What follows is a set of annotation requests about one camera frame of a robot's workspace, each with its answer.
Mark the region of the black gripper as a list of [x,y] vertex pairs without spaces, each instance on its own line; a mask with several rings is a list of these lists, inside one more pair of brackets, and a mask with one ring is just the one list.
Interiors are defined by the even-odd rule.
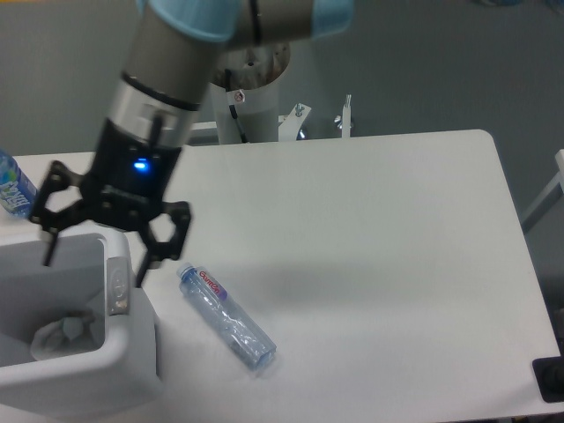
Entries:
[[[28,220],[38,225],[47,249],[42,265],[50,266],[62,231],[92,220],[123,231],[137,232],[145,254],[137,269],[135,287],[142,288],[150,270],[164,261],[177,261],[189,232],[191,209],[185,201],[163,203],[162,198],[180,156],[179,147],[160,145],[164,118],[152,119],[146,140],[107,120],[92,165],[85,174],[71,171],[60,160],[50,162],[37,191]],[[55,195],[70,188],[78,199],[56,208]],[[169,228],[159,238],[152,222],[167,217]]]

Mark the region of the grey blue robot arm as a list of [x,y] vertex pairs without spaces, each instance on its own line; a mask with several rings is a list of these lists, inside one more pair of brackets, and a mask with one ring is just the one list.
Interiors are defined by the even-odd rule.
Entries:
[[50,264],[62,231],[93,221],[135,232],[137,279],[176,260],[189,231],[184,201],[164,200],[220,57],[233,49],[319,38],[352,22],[351,1],[141,1],[141,19],[89,169],[53,161],[29,219]]

